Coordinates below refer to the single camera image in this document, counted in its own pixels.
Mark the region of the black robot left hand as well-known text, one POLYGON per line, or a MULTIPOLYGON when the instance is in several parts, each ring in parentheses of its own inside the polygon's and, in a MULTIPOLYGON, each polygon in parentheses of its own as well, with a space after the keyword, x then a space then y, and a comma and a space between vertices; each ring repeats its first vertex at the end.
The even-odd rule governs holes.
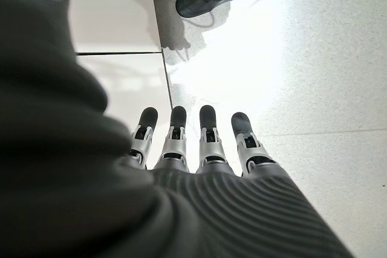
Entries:
POLYGON ((200 110, 201 161, 165 151, 153 170, 134 132, 76 58, 69 0, 1 0, 2 257, 350 257, 241 112, 242 163, 220 154, 215 111, 200 110))

